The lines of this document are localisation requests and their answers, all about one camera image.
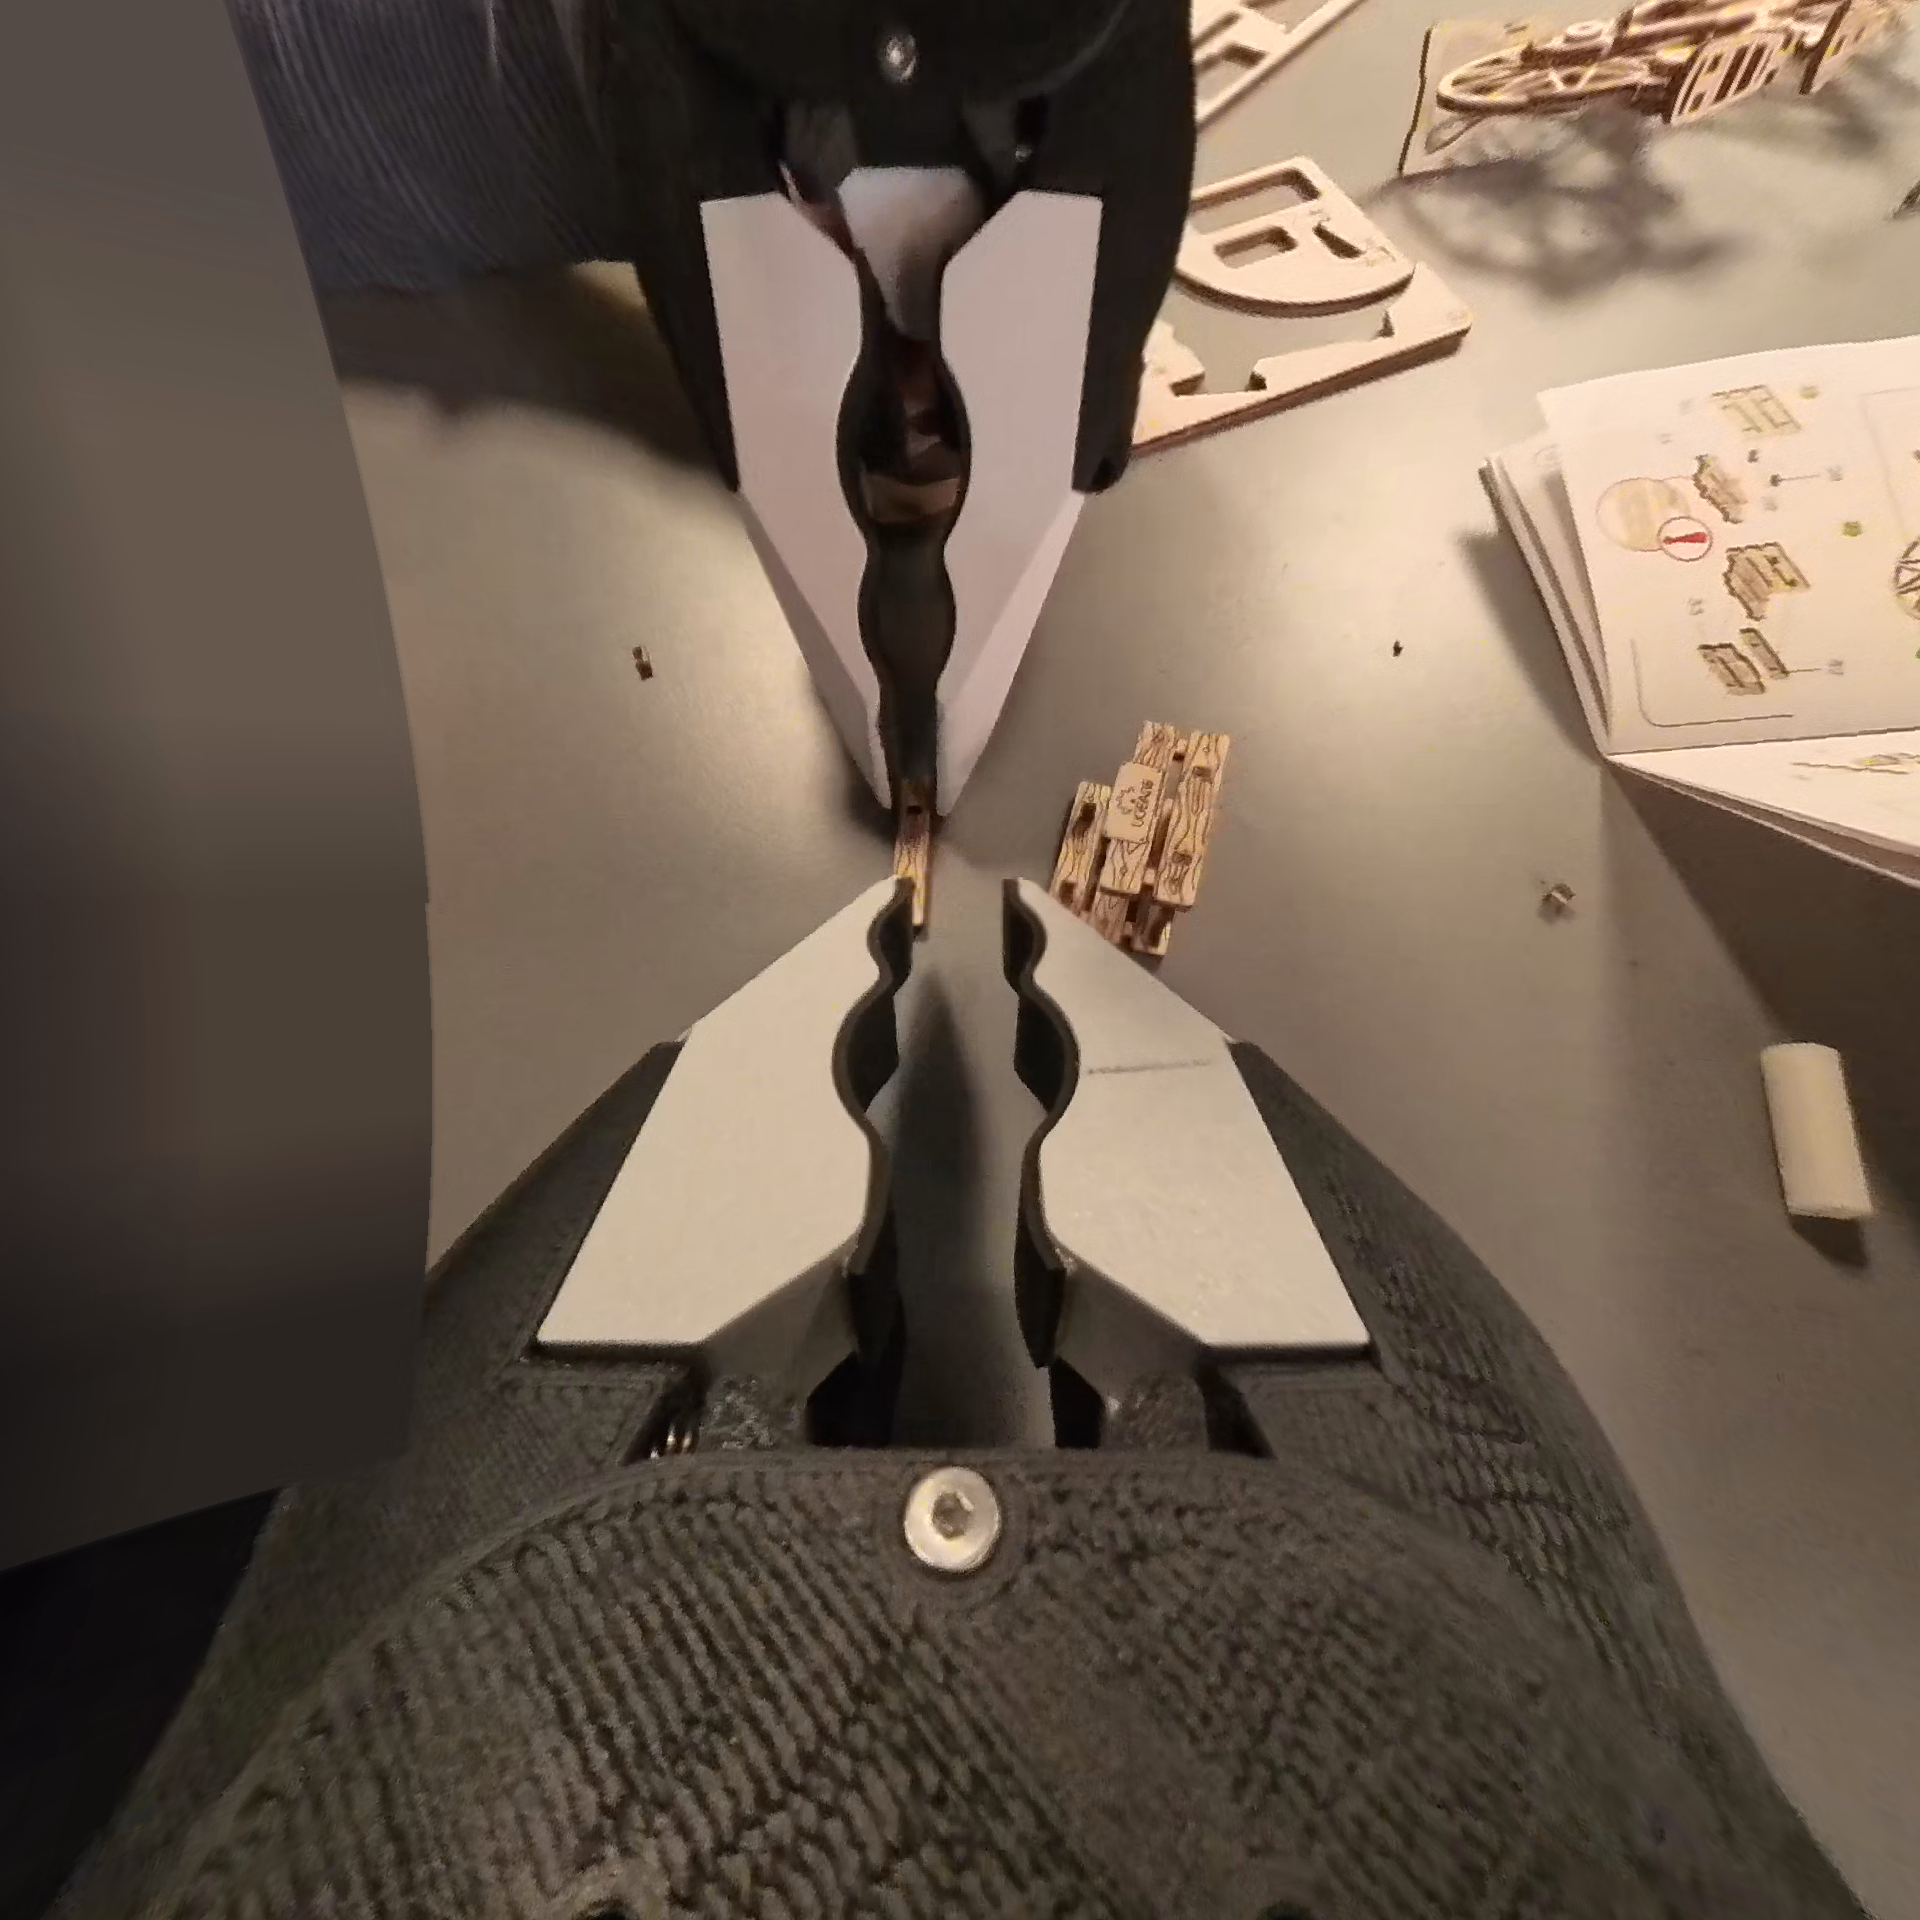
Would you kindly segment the small white cylinder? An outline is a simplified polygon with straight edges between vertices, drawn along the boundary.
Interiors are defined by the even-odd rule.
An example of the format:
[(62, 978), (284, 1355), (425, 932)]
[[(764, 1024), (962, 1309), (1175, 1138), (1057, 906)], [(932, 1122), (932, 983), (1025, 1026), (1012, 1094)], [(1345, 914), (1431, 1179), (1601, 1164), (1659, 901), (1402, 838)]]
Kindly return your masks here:
[(1777, 1042), (1761, 1054), (1766, 1125), (1783, 1207), (1794, 1219), (1873, 1219), (1857, 1109), (1835, 1046)]

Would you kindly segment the wooden block assembly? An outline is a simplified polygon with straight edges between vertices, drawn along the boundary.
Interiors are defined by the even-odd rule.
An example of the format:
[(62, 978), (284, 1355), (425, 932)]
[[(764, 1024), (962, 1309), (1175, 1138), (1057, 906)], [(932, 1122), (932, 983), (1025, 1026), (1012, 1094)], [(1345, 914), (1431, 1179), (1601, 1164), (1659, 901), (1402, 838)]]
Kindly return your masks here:
[(1231, 733), (1142, 725), (1109, 781), (1075, 788), (1052, 901), (1109, 944), (1161, 963), (1202, 887), (1230, 754)]

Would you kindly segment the small wooden model part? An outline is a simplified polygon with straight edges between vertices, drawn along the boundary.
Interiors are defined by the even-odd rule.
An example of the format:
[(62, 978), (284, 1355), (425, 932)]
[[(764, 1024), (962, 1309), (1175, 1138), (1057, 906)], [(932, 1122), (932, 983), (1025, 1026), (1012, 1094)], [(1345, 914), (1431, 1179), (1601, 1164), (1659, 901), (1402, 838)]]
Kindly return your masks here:
[(894, 872), (910, 892), (914, 939), (922, 939), (929, 930), (930, 878), (939, 828), (941, 812), (932, 784), (902, 778), (895, 784)]

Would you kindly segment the white instruction booklet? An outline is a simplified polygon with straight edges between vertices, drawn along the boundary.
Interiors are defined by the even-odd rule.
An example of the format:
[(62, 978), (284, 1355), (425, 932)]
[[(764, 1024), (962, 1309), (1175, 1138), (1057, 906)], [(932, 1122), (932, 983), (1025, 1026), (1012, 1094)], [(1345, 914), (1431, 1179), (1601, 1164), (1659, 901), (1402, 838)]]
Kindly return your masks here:
[(1481, 475), (1613, 767), (1917, 878), (1917, 340), (1606, 375)]

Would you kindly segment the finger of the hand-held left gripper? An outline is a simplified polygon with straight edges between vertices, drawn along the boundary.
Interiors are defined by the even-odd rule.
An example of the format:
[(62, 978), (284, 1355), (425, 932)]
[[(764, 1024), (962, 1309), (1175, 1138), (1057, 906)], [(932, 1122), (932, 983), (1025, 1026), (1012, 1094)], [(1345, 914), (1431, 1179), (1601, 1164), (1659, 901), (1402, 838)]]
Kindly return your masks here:
[(956, 504), (919, 550), (919, 751), (937, 798), (972, 779), (1083, 508), (1075, 485), (1100, 204), (929, 187), (932, 342), (965, 427)]
[(841, 446), (866, 342), (857, 266), (783, 197), (706, 202), (703, 246), (741, 512), (836, 733), (890, 798), (879, 682), (860, 629), (871, 554)]

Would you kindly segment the wooden sheet with square cutouts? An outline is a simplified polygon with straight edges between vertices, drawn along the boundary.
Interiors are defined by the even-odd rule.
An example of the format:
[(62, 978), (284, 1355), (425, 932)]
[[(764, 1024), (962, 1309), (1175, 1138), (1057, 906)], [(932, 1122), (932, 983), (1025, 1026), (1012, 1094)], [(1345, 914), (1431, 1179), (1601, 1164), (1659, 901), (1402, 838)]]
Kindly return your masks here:
[(1210, 130), (1363, 2), (1189, 2), (1196, 127)]

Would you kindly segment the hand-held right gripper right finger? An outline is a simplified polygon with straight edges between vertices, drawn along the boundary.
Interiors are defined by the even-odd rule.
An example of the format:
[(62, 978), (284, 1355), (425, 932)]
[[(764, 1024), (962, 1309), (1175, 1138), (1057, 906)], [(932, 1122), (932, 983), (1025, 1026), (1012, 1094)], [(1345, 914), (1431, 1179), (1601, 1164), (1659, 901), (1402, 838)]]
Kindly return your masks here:
[(1031, 879), (1001, 887), (1031, 1357), (1350, 1357), (1359, 1309), (1230, 1036)]

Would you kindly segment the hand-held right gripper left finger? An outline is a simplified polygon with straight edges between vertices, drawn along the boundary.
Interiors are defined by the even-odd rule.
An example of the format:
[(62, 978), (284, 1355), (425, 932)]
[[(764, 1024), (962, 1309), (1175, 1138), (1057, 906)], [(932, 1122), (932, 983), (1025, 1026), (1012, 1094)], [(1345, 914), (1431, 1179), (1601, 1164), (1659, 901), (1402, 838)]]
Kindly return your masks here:
[(719, 1000), (534, 1332), (542, 1352), (876, 1364), (898, 1322), (892, 1162), (911, 894), (879, 879)]

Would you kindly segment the wooden bicycle model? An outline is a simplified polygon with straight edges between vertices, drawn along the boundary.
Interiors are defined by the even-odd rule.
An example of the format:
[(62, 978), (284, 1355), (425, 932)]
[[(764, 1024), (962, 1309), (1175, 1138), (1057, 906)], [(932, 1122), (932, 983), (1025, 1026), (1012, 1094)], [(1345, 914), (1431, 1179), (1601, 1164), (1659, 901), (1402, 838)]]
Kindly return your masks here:
[(1690, 127), (1756, 99), (1811, 99), (1908, 32), (1916, 4), (1642, 2), (1549, 22), (1428, 27), (1399, 181), (1548, 154), (1581, 117)]

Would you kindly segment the wooden sheet with curved cutouts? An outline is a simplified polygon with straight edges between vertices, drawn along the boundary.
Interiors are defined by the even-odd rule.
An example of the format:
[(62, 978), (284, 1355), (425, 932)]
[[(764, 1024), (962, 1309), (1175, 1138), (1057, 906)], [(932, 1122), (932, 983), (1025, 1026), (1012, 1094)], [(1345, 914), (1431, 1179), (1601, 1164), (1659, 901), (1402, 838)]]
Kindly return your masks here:
[(1363, 312), (1355, 338), (1265, 352), (1234, 389), (1167, 311), (1148, 333), (1134, 451), (1175, 447), (1231, 426), (1341, 392), (1457, 349), (1471, 311), (1431, 268), (1395, 245), (1317, 160), (1294, 155), (1190, 192), (1175, 285), (1255, 320)]

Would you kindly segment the person's dark striped clothing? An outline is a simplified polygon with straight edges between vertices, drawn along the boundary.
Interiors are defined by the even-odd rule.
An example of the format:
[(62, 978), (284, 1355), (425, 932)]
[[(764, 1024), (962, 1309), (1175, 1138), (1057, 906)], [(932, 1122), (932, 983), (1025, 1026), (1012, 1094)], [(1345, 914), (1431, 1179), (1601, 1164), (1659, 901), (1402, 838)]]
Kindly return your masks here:
[(228, 2), (321, 298), (625, 258), (613, 6)]

